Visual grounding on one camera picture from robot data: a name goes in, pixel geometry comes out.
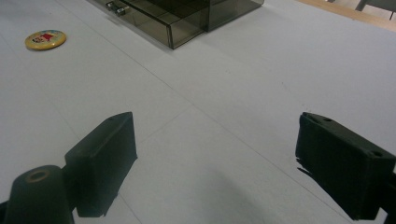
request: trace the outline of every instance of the yellow round object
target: yellow round object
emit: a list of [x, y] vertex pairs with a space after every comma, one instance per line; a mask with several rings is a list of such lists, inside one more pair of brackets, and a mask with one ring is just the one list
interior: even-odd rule
[[45, 30], [29, 35], [25, 39], [25, 45], [29, 49], [53, 49], [66, 41], [64, 32]]

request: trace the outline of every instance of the wooden floor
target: wooden floor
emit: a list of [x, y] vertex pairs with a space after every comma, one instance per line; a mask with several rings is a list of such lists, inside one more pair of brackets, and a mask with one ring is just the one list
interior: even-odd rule
[[333, 3], [324, 0], [299, 0], [302, 3], [318, 7], [332, 13], [363, 21], [396, 32], [396, 15], [389, 20], [391, 12], [367, 6], [363, 12], [354, 10], [359, 0], [335, 0]]

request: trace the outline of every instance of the round badge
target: round badge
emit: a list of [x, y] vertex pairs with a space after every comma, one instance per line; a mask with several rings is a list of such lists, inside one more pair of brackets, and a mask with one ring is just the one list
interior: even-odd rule
[[66, 41], [66, 35], [61, 31], [45, 30], [29, 35], [25, 45], [29, 49], [53, 49]]

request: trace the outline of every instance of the white table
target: white table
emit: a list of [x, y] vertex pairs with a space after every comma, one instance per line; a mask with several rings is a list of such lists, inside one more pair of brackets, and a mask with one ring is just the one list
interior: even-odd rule
[[[62, 30], [35, 52], [24, 38]], [[0, 2], [0, 201], [107, 117], [139, 159], [105, 218], [77, 223], [350, 223], [297, 170], [304, 111], [396, 154], [396, 34], [291, 0], [172, 51], [84, 0]], [[382, 223], [384, 212], [376, 222]]]

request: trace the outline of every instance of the table surface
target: table surface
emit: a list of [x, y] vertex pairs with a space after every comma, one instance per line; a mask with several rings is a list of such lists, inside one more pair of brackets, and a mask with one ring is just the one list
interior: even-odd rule
[[[46, 29], [67, 41], [24, 46]], [[132, 111], [139, 159], [107, 216], [77, 223], [352, 223], [297, 170], [298, 119], [329, 117], [396, 154], [395, 36], [267, 0], [170, 50], [85, 0], [0, 1], [0, 200]]]

